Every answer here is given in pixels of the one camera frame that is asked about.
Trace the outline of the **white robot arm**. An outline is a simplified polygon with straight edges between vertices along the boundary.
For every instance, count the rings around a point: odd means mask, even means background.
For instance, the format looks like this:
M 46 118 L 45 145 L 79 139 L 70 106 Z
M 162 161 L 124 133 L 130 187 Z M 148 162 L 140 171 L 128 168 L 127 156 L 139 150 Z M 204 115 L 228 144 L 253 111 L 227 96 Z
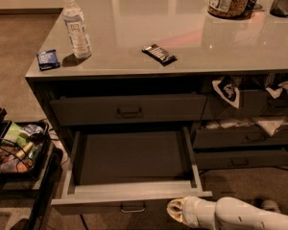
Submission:
M 196 196 L 176 198 L 168 203 L 167 213 L 193 229 L 288 230 L 287 215 L 228 196 L 217 201 Z

